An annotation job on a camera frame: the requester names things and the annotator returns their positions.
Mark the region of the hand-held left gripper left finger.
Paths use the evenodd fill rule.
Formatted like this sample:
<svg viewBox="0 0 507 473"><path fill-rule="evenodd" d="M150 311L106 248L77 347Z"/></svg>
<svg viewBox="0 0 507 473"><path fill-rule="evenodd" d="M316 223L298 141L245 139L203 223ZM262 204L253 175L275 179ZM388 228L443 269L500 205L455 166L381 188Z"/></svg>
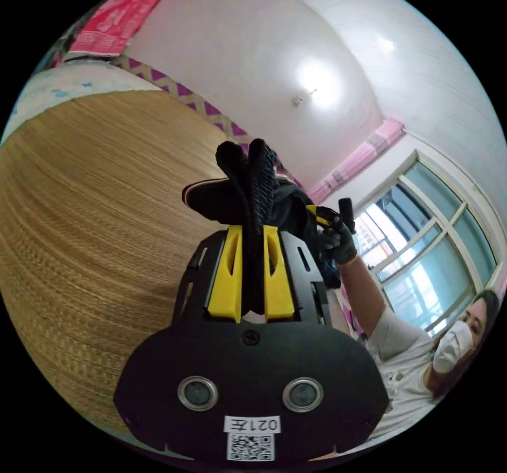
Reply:
<svg viewBox="0 0 507 473"><path fill-rule="evenodd" d="M230 226L219 257L208 304L213 319L241 321L242 227Z"/></svg>

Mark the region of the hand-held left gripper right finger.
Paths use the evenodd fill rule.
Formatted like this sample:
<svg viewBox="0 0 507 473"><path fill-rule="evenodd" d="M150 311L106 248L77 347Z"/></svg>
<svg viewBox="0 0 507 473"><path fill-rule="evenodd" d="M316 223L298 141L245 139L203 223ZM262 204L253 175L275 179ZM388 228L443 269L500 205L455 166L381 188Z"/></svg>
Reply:
<svg viewBox="0 0 507 473"><path fill-rule="evenodd" d="M283 247L276 227L263 228L263 247L265 319L290 320L295 309Z"/></svg>

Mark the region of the person's right hand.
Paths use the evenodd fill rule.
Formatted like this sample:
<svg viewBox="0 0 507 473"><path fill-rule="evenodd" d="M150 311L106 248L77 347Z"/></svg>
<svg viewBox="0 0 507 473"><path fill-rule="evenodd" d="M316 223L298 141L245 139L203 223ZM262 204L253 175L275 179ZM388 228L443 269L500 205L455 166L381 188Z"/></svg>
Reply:
<svg viewBox="0 0 507 473"><path fill-rule="evenodd" d="M320 243L323 253L338 266L345 266L358 257L353 235L339 215L322 229Z"/></svg>

